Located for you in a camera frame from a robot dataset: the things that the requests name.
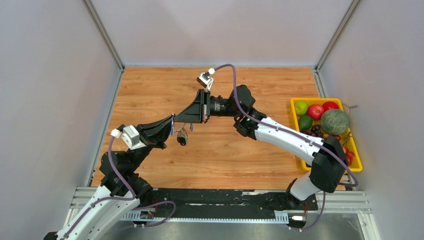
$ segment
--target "melon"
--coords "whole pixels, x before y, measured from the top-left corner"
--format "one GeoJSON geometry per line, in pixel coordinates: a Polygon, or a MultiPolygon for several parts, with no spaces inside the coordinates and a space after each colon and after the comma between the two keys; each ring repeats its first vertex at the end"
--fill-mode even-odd
{"type": "Polygon", "coordinates": [[[330,135],[340,135],[346,132],[351,120],[346,112],[340,109],[330,109],[321,116],[321,128],[330,135]]]}

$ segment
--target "yellow plastic tray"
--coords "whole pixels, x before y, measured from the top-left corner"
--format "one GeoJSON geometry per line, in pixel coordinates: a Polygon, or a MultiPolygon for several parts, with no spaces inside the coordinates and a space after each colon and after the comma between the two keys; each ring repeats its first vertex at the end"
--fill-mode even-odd
{"type": "MultiPolygon", "coordinates": [[[[294,126],[291,126],[291,127],[294,128],[296,131],[299,131],[298,119],[300,117],[300,116],[296,115],[296,111],[295,111],[295,103],[298,102],[298,101],[305,101],[308,104],[308,106],[310,106],[312,104],[321,104],[322,105],[325,102],[332,101],[332,102],[335,102],[341,110],[343,110],[342,102],[338,98],[311,98],[311,97],[303,97],[303,98],[302,97],[295,97],[295,98],[292,98],[291,101],[290,101],[290,105],[291,105],[290,114],[293,118],[292,124],[294,126]]],[[[313,121],[313,124],[314,125],[320,124],[320,121],[319,120],[313,121]]],[[[349,128],[346,132],[341,134],[340,135],[341,139],[346,137],[348,135],[348,132],[350,132],[350,131],[351,131],[351,129],[349,128]]],[[[357,146],[355,145],[353,135],[351,135],[349,141],[347,141],[346,147],[349,149],[349,151],[351,151],[355,154],[355,157],[352,159],[352,164],[349,166],[349,169],[352,172],[362,171],[362,163],[361,163],[361,159],[360,159],[359,154],[358,154],[357,146]]],[[[299,157],[296,157],[296,158],[300,160],[300,165],[301,165],[303,170],[305,170],[305,171],[311,170],[311,168],[306,165],[305,161],[303,161],[299,157]]]]}

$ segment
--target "white backdrop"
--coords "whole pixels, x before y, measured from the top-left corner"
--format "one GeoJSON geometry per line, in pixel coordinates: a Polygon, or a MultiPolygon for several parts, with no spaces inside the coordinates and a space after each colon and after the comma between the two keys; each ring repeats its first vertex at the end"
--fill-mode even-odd
{"type": "Polygon", "coordinates": [[[364,0],[322,71],[351,111],[359,174],[383,240],[424,239],[424,1],[364,0]]]}
{"type": "Polygon", "coordinates": [[[80,0],[0,1],[0,239],[63,227],[120,71],[80,0]]]}
{"type": "Polygon", "coordinates": [[[125,65],[315,65],[351,0],[93,0],[125,65]]]}

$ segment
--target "wooden tabletop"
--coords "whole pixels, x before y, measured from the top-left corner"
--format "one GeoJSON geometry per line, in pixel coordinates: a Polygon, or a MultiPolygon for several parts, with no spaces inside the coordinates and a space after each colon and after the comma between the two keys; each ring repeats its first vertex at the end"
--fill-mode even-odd
{"type": "MultiPolygon", "coordinates": [[[[182,111],[201,88],[196,78],[205,71],[203,67],[126,68],[102,153],[107,151],[113,128],[151,123],[182,111]]],[[[233,89],[231,68],[220,69],[213,77],[211,95],[228,98],[233,89]]],[[[237,85],[241,84],[250,89],[258,111],[290,127],[290,99],[318,97],[310,68],[240,67],[237,85]]],[[[154,188],[209,189],[286,189],[306,173],[293,154],[243,137],[233,124],[232,117],[212,117],[206,124],[195,124],[186,146],[169,136],[167,148],[154,149],[136,172],[154,188]]],[[[117,139],[112,149],[125,151],[127,146],[117,139]]],[[[92,186],[98,186],[102,178],[97,170],[92,186]]]]}

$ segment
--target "lime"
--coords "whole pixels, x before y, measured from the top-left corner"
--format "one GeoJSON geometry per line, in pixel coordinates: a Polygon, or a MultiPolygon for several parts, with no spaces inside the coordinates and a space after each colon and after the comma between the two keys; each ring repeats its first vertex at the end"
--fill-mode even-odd
{"type": "Polygon", "coordinates": [[[297,101],[294,104],[294,110],[296,111],[296,115],[304,115],[308,110],[308,104],[304,101],[297,101]]]}
{"type": "Polygon", "coordinates": [[[310,127],[312,127],[312,124],[314,123],[312,118],[308,115],[300,116],[298,122],[299,122],[299,129],[301,131],[309,129],[310,127]]]}

